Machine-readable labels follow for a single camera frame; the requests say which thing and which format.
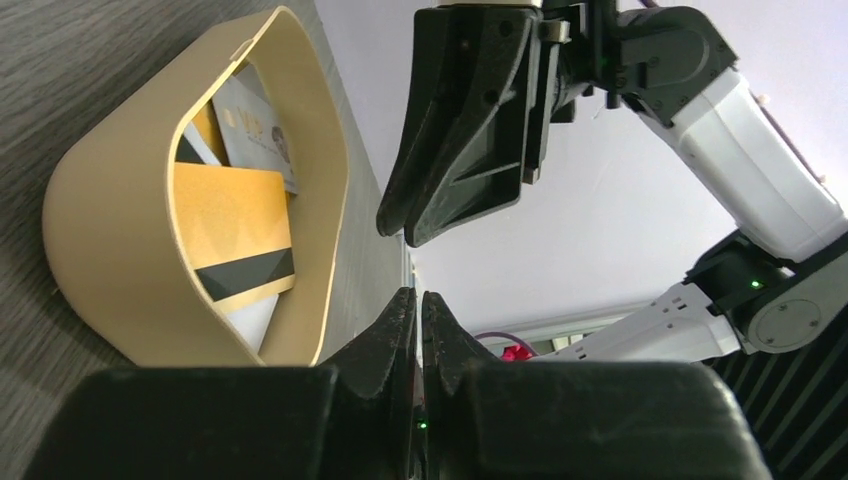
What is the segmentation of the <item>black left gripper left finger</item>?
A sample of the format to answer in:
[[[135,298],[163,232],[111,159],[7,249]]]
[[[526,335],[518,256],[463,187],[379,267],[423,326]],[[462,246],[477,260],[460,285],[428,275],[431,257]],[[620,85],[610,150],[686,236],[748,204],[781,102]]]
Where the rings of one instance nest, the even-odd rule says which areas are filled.
[[[406,479],[416,298],[314,367],[129,368],[83,380],[28,479]]]

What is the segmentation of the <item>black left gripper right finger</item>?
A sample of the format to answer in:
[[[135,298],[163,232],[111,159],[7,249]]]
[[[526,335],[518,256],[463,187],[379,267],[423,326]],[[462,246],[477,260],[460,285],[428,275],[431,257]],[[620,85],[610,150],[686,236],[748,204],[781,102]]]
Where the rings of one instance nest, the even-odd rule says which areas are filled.
[[[505,362],[421,310],[430,479],[767,479],[732,393],[680,363]]]

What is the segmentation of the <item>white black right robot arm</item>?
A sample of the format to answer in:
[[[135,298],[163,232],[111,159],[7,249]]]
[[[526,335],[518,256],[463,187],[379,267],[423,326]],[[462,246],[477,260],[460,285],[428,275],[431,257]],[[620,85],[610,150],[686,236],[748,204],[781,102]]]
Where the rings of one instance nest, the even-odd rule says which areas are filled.
[[[644,1],[442,1],[417,11],[410,92],[376,227],[419,247],[515,204],[549,127],[596,90],[666,143],[736,228],[640,311],[550,362],[782,354],[847,306],[847,215],[757,102],[701,11]]]

